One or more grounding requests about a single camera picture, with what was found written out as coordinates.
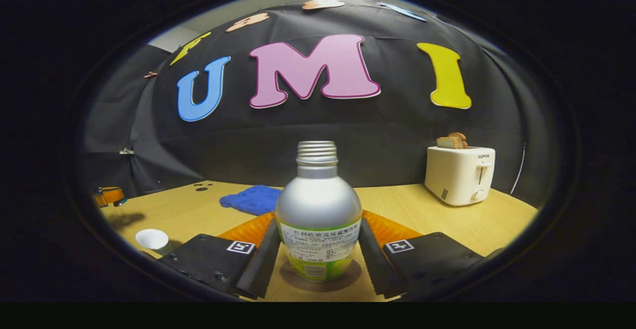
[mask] bottle neck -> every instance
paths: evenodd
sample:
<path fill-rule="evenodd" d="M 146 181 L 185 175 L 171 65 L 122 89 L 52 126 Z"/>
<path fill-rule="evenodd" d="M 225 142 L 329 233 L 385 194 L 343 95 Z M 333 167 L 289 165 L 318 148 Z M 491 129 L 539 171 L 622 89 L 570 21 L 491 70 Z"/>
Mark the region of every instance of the bottle neck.
<path fill-rule="evenodd" d="M 338 166 L 298 166 L 298 177 L 304 179 L 330 179 L 338 176 Z"/>

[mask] toaster knob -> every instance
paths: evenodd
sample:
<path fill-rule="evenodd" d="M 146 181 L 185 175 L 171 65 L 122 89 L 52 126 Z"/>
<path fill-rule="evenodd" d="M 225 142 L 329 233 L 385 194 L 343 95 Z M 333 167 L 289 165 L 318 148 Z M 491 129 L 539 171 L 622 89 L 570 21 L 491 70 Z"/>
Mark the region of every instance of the toaster knob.
<path fill-rule="evenodd" d="M 483 198 L 486 197 L 486 191 L 483 191 L 483 189 L 479 189 L 477 191 L 475 191 L 475 193 L 473 193 L 473 199 L 474 200 L 483 200 Z"/>

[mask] barcode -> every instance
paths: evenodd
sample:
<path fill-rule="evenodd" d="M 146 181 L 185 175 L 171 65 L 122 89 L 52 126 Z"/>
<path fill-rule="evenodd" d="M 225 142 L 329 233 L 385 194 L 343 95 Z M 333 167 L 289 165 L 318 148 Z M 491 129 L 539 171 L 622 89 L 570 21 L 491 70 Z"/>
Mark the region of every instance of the barcode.
<path fill-rule="evenodd" d="M 324 277 L 327 271 L 327 266 L 322 266 L 322 265 L 305 265 L 304 267 L 305 267 L 305 274 L 307 275 L 307 277 L 322 278 Z"/>

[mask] table surface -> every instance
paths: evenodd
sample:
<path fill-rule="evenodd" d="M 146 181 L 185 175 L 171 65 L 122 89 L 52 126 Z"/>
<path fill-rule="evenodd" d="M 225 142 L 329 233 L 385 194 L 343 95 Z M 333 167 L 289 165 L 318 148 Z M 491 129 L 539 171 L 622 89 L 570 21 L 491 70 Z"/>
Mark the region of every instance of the table surface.
<path fill-rule="evenodd" d="M 239 193 L 252 185 L 203 181 L 151 195 L 130 198 L 125 204 L 102 208 L 113 229 L 137 250 L 155 258 L 160 255 L 143 248 L 135 234 L 159 229 L 173 245 L 197 234 L 218 236 L 255 216 L 219 204 L 223 196 Z M 195 191 L 205 187 L 205 191 Z M 482 256 L 511 243 L 532 221 L 537 209 L 514 197 L 491 189 L 479 204 L 447 205 L 423 184 L 356 188 L 363 209 L 410 227 L 423 235 L 443 232 Z M 384 302 L 376 295 L 359 245 L 354 263 L 345 277 L 331 283 L 300 279 L 291 271 L 281 244 L 264 299 L 268 302 Z"/>

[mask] bottle label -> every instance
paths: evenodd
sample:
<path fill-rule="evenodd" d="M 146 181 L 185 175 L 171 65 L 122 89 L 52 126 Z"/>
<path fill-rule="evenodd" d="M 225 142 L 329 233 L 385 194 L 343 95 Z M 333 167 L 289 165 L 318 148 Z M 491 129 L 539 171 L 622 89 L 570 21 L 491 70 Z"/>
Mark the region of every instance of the bottle label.
<path fill-rule="evenodd" d="M 331 281 L 342 276 L 351 264 L 360 222 L 338 229 L 313 231 L 279 223 L 294 271 L 311 281 Z"/>

